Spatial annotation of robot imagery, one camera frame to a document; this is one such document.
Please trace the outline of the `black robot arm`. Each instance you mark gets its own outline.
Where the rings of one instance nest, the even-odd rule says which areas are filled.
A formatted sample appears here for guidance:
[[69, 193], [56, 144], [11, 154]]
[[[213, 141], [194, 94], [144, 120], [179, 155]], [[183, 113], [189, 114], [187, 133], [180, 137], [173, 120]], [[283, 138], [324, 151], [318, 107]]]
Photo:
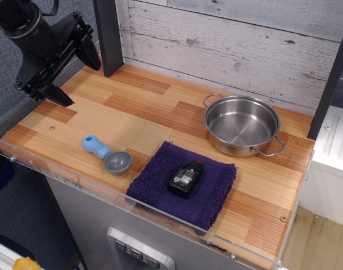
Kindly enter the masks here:
[[22, 63], [14, 87], [31, 99], [68, 107], [72, 99], [53, 81], [76, 56], [99, 70], [101, 60], [92, 41], [93, 29], [74, 11], [54, 25], [32, 1], [0, 1], [0, 31], [22, 51]]

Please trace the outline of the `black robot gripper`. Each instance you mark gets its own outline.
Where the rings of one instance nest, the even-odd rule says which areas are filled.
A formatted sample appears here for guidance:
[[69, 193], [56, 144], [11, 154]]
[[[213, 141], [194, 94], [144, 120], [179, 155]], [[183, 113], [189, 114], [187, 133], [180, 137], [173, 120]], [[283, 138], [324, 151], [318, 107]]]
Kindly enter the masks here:
[[74, 56], [93, 70], [101, 67], [93, 29], [82, 13], [74, 11], [49, 25], [40, 11], [19, 11], [14, 26], [14, 42], [23, 55], [16, 89], [34, 100], [47, 98], [63, 107], [72, 105], [74, 101], [53, 84], [59, 73]]

